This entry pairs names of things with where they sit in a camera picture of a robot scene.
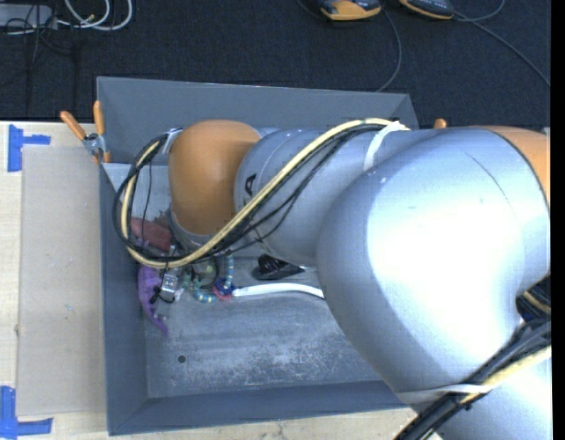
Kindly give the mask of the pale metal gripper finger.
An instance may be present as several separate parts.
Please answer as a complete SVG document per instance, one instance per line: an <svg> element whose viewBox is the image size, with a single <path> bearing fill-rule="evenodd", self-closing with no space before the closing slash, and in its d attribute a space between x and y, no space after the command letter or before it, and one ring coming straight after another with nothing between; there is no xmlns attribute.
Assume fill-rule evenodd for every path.
<svg viewBox="0 0 565 440"><path fill-rule="evenodd" d="M153 286L153 303L176 303L178 290L178 277L173 274L163 274L160 282Z"/></svg>

